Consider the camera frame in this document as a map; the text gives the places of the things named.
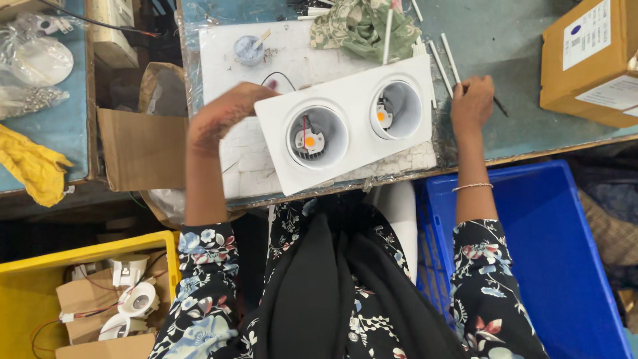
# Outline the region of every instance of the label on box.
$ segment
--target label on box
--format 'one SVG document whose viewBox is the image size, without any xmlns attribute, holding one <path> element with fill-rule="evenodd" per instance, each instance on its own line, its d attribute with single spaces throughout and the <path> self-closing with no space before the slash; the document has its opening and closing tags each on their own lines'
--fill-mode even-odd
<svg viewBox="0 0 638 359">
<path fill-rule="evenodd" d="M 635 109 L 627 110 L 623 113 L 629 116 L 638 117 L 638 107 L 636 107 Z"/>
<path fill-rule="evenodd" d="M 576 99 L 616 110 L 629 109 L 638 106 L 638 79 L 622 75 L 576 96 Z"/>
<path fill-rule="evenodd" d="M 565 28 L 563 71 L 611 45 L 611 0 L 603 0 Z"/>
</svg>

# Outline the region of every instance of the bracelet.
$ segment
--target bracelet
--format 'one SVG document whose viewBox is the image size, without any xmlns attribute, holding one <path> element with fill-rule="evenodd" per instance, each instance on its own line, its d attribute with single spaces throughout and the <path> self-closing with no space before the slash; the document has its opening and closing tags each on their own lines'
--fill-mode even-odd
<svg viewBox="0 0 638 359">
<path fill-rule="evenodd" d="M 468 187 L 481 187 L 481 186 L 490 186 L 490 187 L 494 188 L 494 186 L 492 186 L 491 183 L 472 183 L 471 185 L 456 187 L 455 189 L 452 190 L 452 192 L 456 192 L 458 190 L 462 190 L 462 189 L 468 188 Z"/>
</svg>

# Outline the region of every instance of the woman's right arm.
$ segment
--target woman's right arm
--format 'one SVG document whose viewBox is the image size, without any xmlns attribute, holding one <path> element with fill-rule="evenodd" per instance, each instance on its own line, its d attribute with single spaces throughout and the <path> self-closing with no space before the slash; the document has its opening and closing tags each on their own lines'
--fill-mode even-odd
<svg viewBox="0 0 638 359">
<path fill-rule="evenodd" d="M 489 183 L 481 128 L 493 111 L 489 76 L 458 84 L 452 126 L 459 150 L 458 187 Z M 490 186 L 457 191 L 451 278 L 456 333 L 473 355 L 485 358 L 548 358 L 521 301 L 505 233 Z"/>
</svg>

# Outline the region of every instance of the black cable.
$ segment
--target black cable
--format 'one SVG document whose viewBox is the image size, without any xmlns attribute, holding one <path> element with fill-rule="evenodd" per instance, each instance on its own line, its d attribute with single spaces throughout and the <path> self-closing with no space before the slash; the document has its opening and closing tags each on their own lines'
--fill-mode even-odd
<svg viewBox="0 0 638 359">
<path fill-rule="evenodd" d="M 290 79 L 288 78 L 288 76 L 284 75 L 283 73 L 281 73 L 279 71 L 275 71 L 275 72 L 271 73 L 270 75 L 266 76 L 266 78 L 262 82 L 262 86 L 263 86 L 263 84 L 266 83 L 266 81 L 270 78 L 270 76 L 273 76 L 275 73 L 278 73 L 281 76 L 283 76 L 286 80 L 288 80 L 288 83 L 291 85 L 292 89 L 295 90 L 295 91 L 297 90 L 297 89 L 295 89 L 295 85 L 293 85 L 292 82 L 290 82 Z"/>
<path fill-rule="evenodd" d="M 158 256 L 158 257 L 157 257 L 157 258 L 156 258 L 153 262 L 151 262 L 151 265 L 150 265 L 150 266 L 146 267 L 146 270 L 144 270 L 144 273 L 142 274 L 142 276 L 140 277 L 140 279 L 137 281 L 137 283 L 135 283 L 135 285 L 134 285 L 135 287 L 137 287 L 137 285 L 138 285 L 139 283 L 142 283 L 142 281 L 144 280 L 144 277 L 146 277 L 146 273 L 147 273 L 147 272 L 148 272 L 148 271 L 149 271 L 149 270 L 150 270 L 150 269 L 151 269 L 151 268 L 155 265 L 155 263 L 157 263 L 157 262 L 159 261 L 159 259 L 160 259 L 160 258 L 162 258 L 163 256 L 165 256 L 165 255 L 166 255 L 166 253 L 167 253 L 167 252 L 164 252 L 164 253 L 160 254 L 160 255 L 159 255 L 159 256 Z M 118 303 L 119 303 L 119 301 L 118 301 L 118 302 L 115 302 L 115 303 L 113 303 L 113 304 L 111 304 L 111 305 L 109 305 L 109 307 L 113 307 L 113 306 L 117 305 Z M 98 314 L 104 313 L 104 312 L 106 312 L 107 310 L 108 310 L 108 309 L 102 309 L 102 310 L 99 310 L 99 311 L 97 311 L 97 312 L 95 312 L 95 313 L 91 313 L 91 314 L 89 314 L 89 315 L 87 315 L 87 316 L 84 316 L 84 317 L 85 317 L 85 318 L 88 318 L 88 317 L 97 316 Z"/>
<path fill-rule="evenodd" d="M 36 354 L 36 338 L 38 337 L 38 334 L 40 334 L 40 331 L 42 331 L 44 329 L 44 327 L 46 327 L 49 324 L 53 324 L 53 323 L 60 323 L 60 321 L 50 321 L 47 324 L 41 326 L 40 329 L 38 329 L 38 331 L 36 332 L 36 335 L 34 335 L 33 339 L 31 340 L 31 351 L 33 352 L 33 356 L 35 356 L 37 359 L 42 359 L 42 358 L 40 358 Z"/>
<path fill-rule="evenodd" d="M 148 32 L 148 31 L 142 31 L 142 30 L 138 30 L 138 29 L 128 29 L 126 27 L 119 27 L 119 26 L 113 26 L 113 25 L 105 24 L 103 22 L 95 21 L 93 19 L 89 19 L 88 17 L 84 17 L 84 16 L 78 15 L 76 13 L 72 13 L 72 12 L 64 9 L 62 6 L 59 6 L 58 4 L 51 3 L 51 2 L 49 2 L 47 0 L 38 0 L 38 1 L 41 2 L 41 3 L 45 3 L 45 4 L 49 5 L 49 6 L 51 6 L 52 8 L 55 8 L 56 10 L 61 11 L 61 12 L 65 13 L 65 14 L 71 15 L 72 17 L 78 18 L 78 19 L 86 21 L 86 22 L 90 22 L 90 23 L 95 24 L 95 25 L 108 27 L 109 29 L 115 29 L 115 30 L 121 30 L 121 31 L 131 31 L 131 32 L 134 32 L 134 33 L 142 33 L 142 34 L 148 34 L 148 35 L 153 35 L 153 36 L 160 36 L 161 35 L 159 33 L 151 33 L 151 32 Z"/>
</svg>

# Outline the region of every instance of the white board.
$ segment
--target white board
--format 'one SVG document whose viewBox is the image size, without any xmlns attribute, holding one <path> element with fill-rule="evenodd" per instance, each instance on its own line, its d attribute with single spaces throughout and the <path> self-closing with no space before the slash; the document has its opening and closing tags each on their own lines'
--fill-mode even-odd
<svg viewBox="0 0 638 359">
<path fill-rule="evenodd" d="M 340 49 L 315 50 L 309 44 L 310 21 L 284 21 L 245 25 L 214 26 L 200 31 L 200 56 L 204 103 L 208 103 L 241 81 L 261 84 L 268 74 L 283 72 L 296 88 L 319 84 L 377 66 L 352 59 Z M 264 42 L 266 61 L 254 67 L 240 64 L 233 44 L 240 37 L 261 36 L 270 29 Z M 279 75 L 279 92 L 291 91 Z M 263 132 L 257 118 L 246 118 L 235 125 L 221 141 L 221 165 L 227 199 L 281 193 L 281 186 Z M 403 171 L 436 166 L 430 142 L 360 167 L 334 181 L 358 180 Z"/>
</svg>

